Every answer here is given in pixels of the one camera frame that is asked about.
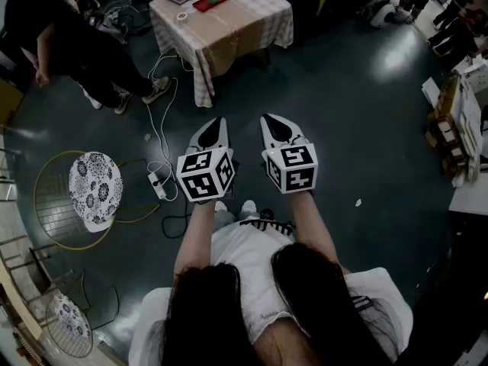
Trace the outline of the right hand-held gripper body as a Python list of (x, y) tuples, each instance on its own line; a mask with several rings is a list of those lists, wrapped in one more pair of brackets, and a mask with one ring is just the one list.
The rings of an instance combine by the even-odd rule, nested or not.
[(276, 114), (260, 117), (265, 171), (282, 194), (311, 191), (316, 186), (318, 159), (314, 145), (293, 121)]

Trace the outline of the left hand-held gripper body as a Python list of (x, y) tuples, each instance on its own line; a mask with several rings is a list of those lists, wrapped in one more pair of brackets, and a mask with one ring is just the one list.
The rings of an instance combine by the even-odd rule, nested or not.
[(193, 203), (233, 195), (235, 169), (225, 118), (215, 117), (194, 133), (178, 157), (176, 177)]

